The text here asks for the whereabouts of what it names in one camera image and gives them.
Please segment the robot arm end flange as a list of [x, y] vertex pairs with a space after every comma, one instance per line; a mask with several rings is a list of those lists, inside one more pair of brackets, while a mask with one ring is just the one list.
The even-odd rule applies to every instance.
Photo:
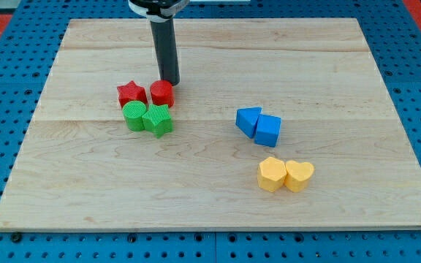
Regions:
[[173, 19], [189, 2], [189, 0], [128, 0], [128, 5], [137, 15], [154, 23], [163, 23]]

